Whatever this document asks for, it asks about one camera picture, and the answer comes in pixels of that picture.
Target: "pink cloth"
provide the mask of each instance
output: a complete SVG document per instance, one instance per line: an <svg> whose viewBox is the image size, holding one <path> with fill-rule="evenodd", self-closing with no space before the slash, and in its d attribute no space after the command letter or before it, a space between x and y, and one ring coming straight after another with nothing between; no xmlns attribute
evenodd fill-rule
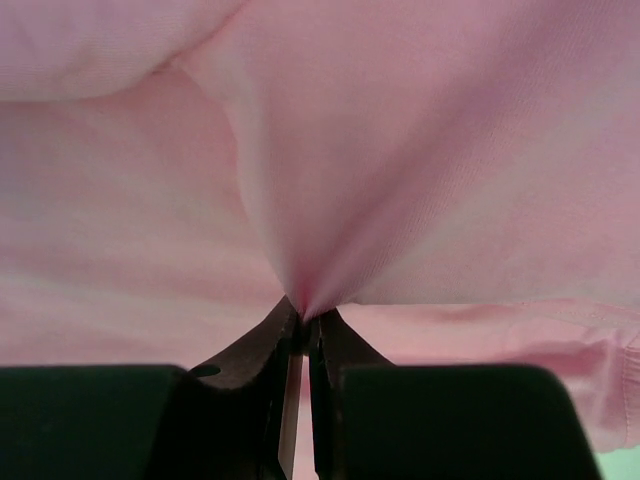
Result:
<svg viewBox="0 0 640 480"><path fill-rule="evenodd" d="M546 366L595 448L640 444L638 25L0 0L0 363L193 365L284 286L307 317L396 305L344 312L401 362Z"/></svg>

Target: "black plastic part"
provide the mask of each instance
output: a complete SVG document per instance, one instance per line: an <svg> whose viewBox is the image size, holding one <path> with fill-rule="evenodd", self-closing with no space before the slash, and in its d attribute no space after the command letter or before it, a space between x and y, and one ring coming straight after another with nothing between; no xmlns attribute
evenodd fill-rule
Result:
<svg viewBox="0 0 640 480"><path fill-rule="evenodd" d="M283 299L194 373L0 369L0 478L291 480L299 334Z"/></svg>
<svg viewBox="0 0 640 480"><path fill-rule="evenodd" d="M526 365L397 367L337 311L311 324L321 480L599 480L571 400Z"/></svg>
<svg viewBox="0 0 640 480"><path fill-rule="evenodd" d="M216 397L216 479L291 480L302 369L300 318L287 298L194 367Z"/></svg>

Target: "pink fabric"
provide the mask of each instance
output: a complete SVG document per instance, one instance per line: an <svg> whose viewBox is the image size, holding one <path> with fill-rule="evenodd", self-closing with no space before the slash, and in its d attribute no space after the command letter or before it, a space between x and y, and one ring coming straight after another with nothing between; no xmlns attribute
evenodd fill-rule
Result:
<svg viewBox="0 0 640 480"><path fill-rule="evenodd" d="M344 311L401 362L544 365L595 448L640 444L638 25L0 0L0 362L193 365L284 287L307 318L396 305Z"/></svg>

